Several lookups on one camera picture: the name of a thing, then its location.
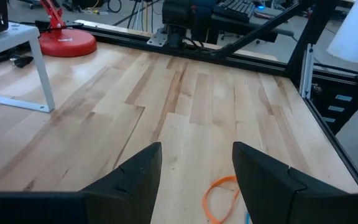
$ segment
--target cable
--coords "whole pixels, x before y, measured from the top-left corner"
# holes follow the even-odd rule
[[[131,13],[131,15],[130,15],[130,17],[129,17],[129,22],[128,22],[128,25],[127,25],[127,29],[129,29],[129,26],[130,26],[131,21],[132,21],[132,17],[133,17],[134,14],[135,14],[136,5],[137,5],[137,1],[134,3],[134,7],[132,8],[132,13]]]
[[[153,12],[154,12],[154,7],[153,7],[154,3],[152,2],[152,34],[154,33],[154,29],[153,29],[153,23],[154,23],[154,20],[153,20]]]
[[[191,32],[191,34],[197,39],[197,41],[200,43],[201,47],[204,48],[204,43],[201,41],[201,39],[193,32]]]
[[[201,47],[197,45],[196,42],[191,38],[185,37],[184,39],[190,41],[198,50],[201,50]]]
[[[139,6],[137,7],[137,14],[136,14],[136,27],[135,29],[137,30],[137,23],[139,21],[139,12],[140,12],[140,3],[139,3]]]
[[[96,7],[99,4],[99,0],[96,0],[96,4],[92,7],[87,7],[87,9],[93,9],[94,7]]]
[[[249,216],[248,211],[246,212],[246,224],[249,224],[249,220],[251,219],[251,217]]]
[[[135,27],[135,19],[134,19],[134,22],[132,23],[131,29],[134,29],[134,27]]]
[[[220,50],[222,50],[222,48],[220,48],[220,49],[215,49],[215,50],[205,51],[205,52],[203,52],[203,53],[204,53],[204,54],[215,54],[216,52],[219,52]]]
[[[111,2],[111,0],[109,0],[109,1],[107,2],[107,8],[110,10],[110,12],[117,13],[117,12],[121,11],[121,8],[122,8],[122,2],[121,2],[121,0],[118,0],[119,7],[118,7],[118,9],[117,9],[116,11],[114,11],[114,10],[112,10],[112,9],[110,8],[110,2]]]
[[[144,11],[144,10],[142,10],[142,20],[141,20],[141,22],[142,22],[142,31],[144,31],[144,28],[143,28],[143,16],[144,16],[144,15],[143,15],[143,11]]]
[[[294,36],[291,36],[291,37],[293,40],[295,40],[298,43],[298,40]]]
[[[208,194],[210,193],[210,191],[214,187],[217,187],[217,186],[219,186],[219,185],[221,185],[221,184],[223,184],[225,182],[228,182],[228,181],[237,183],[236,176],[232,175],[232,176],[223,177],[222,179],[219,179],[219,180],[213,182],[211,184],[211,186],[209,186],[208,190],[204,194],[204,197],[203,197],[203,200],[202,200],[203,209],[204,209],[205,215],[207,216],[207,218],[209,220],[211,220],[212,224],[222,224],[222,223],[224,223],[224,221],[230,216],[231,212],[233,211],[234,207],[236,206],[236,199],[239,196],[240,189],[237,189],[236,192],[234,193],[234,197],[233,197],[233,200],[231,202],[229,212],[227,213],[227,215],[222,220],[217,220],[208,209],[207,198],[208,198]]]
[[[149,31],[149,4],[146,3],[146,32]]]

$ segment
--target orange cable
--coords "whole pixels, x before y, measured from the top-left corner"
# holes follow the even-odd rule
[[[237,189],[236,192],[234,193],[234,198],[233,198],[233,200],[231,202],[229,212],[227,213],[227,215],[222,220],[217,220],[208,209],[206,201],[207,201],[209,192],[214,187],[217,187],[217,186],[219,186],[219,185],[221,185],[221,184],[223,184],[223,183],[225,183],[227,181],[237,182],[236,176],[232,175],[232,176],[223,177],[222,179],[218,179],[217,181],[213,182],[211,184],[211,186],[209,186],[209,189],[204,194],[204,197],[203,197],[203,209],[204,209],[204,212],[205,212],[206,216],[208,217],[208,219],[211,220],[212,224],[222,224],[222,223],[224,223],[224,221],[230,216],[230,214],[232,213],[232,211],[234,209],[234,206],[236,205],[236,199],[239,196],[240,189]]]

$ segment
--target wood grain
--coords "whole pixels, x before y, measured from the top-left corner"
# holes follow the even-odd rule
[[[214,180],[234,174],[232,143],[243,141],[358,192],[286,78],[101,43],[91,55],[45,63],[53,113],[0,106],[0,190],[79,190],[161,141],[152,223],[207,223],[201,198]],[[36,78],[33,63],[23,70],[0,63],[0,94],[42,101]],[[212,192],[218,218],[236,187]],[[244,213],[240,198],[227,223],[242,223]]]

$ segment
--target black bar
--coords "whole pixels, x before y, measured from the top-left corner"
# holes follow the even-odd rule
[[[298,43],[288,61],[285,72],[293,81],[300,80],[303,54],[308,44],[316,44],[339,0],[318,0]]]
[[[123,47],[130,47],[130,48],[134,48],[134,49],[146,50],[146,51],[150,51],[150,52],[167,54],[167,55],[172,55],[172,56],[177,56],[177,57],[184,57],[184,58],[189,58],[189,59],[193,59],[193,60],[215,63],[218,65],[225,65],[225,66],[229,66],[229,67],[241,68],[244,70],[250,70],[250,71],[254,71],[254,72],[277,75],[277,76],[281,76],[281,77],[284,75],[284,68],[264,65],[264,64],[258,63],[258,62],[247,62],[247,61],[244,61],[244,59],[240,59],[241,58],[240,55],[222,59],[222,58],[214,57],[213,55],[202,54],[202,52],[196,51],[197,49],[192,45],[187,45],[186,49],[156,47],[156,46],[147,44],[147,41],[149,38],[147,38],[146,41],[139,40],[139,39],[138,40],[131,39],[131,36],[133,36],[133,34],[125,34],[125,33],[121,32],[120,35],[115,36],[115,35],[91,32],[89,30],[88,30],[88,32],[90,34],[94,35],[98,42],[104,42],[104,43],[108,43],[108,44],[116,44],[116,45],[120,45]]]
[[[320,128],[323,130],[324,134],[327,136],[329,142],[333,145],[336,153],[338,154],[339,158],[343,161],[344,165],[350,172],[351,176],[355,180],[355,182],[358,184],[358,169],[355,167],[352,160],[349,158],[349,155],[347,152],[343,149],[337,138],[335,137],[334,133],[330,130],[328,125],[323,121],[321,118],[320,113],[318,110],[314,107],[313,103],[309,99],[303,99],[305,104],[308,106],[309,110],[311,111],[311,114],[316,119],[317,123],[320,125]]]
[[[294,6],[291,6],[286,11],[282,12],[280,15],[274,17],[273,19],[266,22],[263,26],[260,26],[257,29],[254,29],[247,35],[241,37],[239,40],[234,42],[233,44],[227,44],[221,50],[215,53],[217,57],[226,57],[230,54],[233,54],[235,51],[245,47],[247,44],[251,43],[262,34],[271,31],[272,29],[276,28],[278,25],[286,22],[287,20],[291,19],[293,16],[301,12],[302,10],[306,9],[305,3],[298,3]]]
[[[339,68],[339,67],[335,67],[335,66],[332,66],[332,65],[325,65],[325,64],[322,64],[322,63],[314,63],[314,65],[315,66],[320,66],[322,68],[330,68],[330,69],[334,69],[334,70],[337,70],[337,71],[342,71],[342,72],[347,72],[347,73],[358,75],[357,71],[353,71],[353,70],[346,69],[346,68]]]
[[[107,30],[90,26],[76,27],[76,29],[86,30],[93,34],[97,41],[105,42],[108,44],[116,44],[123,47],[131,47],[177,57],[185,57],[193,60],[216,63],[224,66],[250,70],[253,72],[261,72],[290,78],[290,76],[285,73],[285,68],[287,65],[282,62],[275,62],[239,54],[232,54],[226,58],[217,58],[210,54],[203,54],[203,52],[195,51],[196,49],[191,45],[187,45],[186,49],[172,49],[168,47],[155,47],[148,45],[147,41],[150,39],[150,37],[143,35],[128,34],[115,30]],[[337,86],[338,88],[342,88],[344,90],[358,92],[358,77],[352,75],[344,75],[340,73],[314,69],[313,83],[321,84],[324,86]]]

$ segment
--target white table leg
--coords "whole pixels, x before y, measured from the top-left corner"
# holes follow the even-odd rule
[[[49,83],[47,69],[45,68],[44,58],[42,56],[41,48],[38,39],[32,39],[29,41],[32,56],[34,58],[35,66],[40,77],[42,90],[44,91],[45,99],[47,101],[47,110],[51,111],[55,108],[55,101]]]

